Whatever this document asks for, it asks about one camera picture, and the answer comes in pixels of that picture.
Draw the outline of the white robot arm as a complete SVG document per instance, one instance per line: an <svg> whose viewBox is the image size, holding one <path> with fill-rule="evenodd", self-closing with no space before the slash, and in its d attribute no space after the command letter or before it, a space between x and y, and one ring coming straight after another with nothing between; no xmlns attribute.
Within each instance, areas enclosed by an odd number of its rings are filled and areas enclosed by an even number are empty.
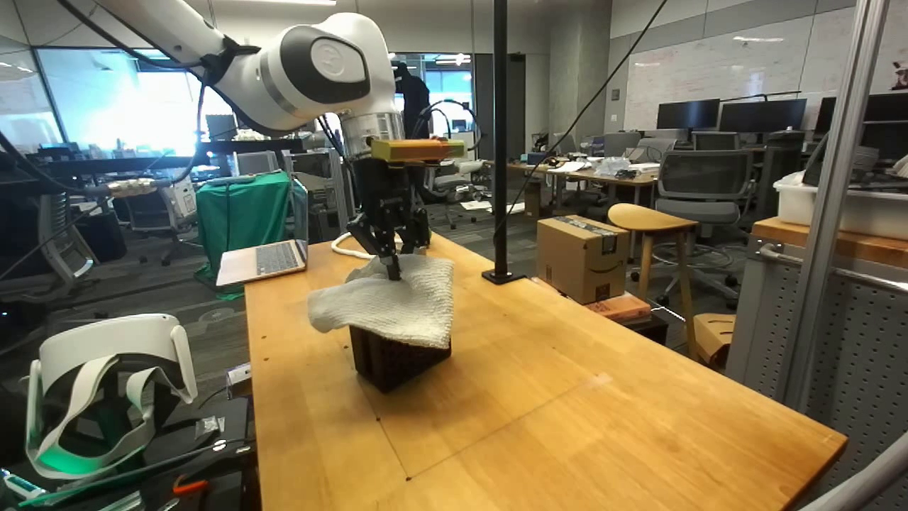
<svg viewBox="0 0 908 511"><path fill-rule="evenodd" d="M284 30L267 45L239 45L185 0L96 0L110 17L191 69L262 133L289 133L320 115L365 123L395 115L385 38L355 11Z"/></svg>

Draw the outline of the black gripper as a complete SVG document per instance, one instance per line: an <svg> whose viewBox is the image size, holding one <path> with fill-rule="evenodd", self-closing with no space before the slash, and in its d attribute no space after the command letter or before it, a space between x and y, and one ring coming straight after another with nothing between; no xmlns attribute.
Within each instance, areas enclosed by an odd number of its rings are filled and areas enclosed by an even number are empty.
<svg viewBox="0 0 908 511"><path fill-rule="evenodd" d="M420 251L429 245L429 217L418 204L418 194L406 167L392 167L382 159L355 163L357 209L351 236L365 251L379 251L388 281L399 281L398 245Z"/></svg>

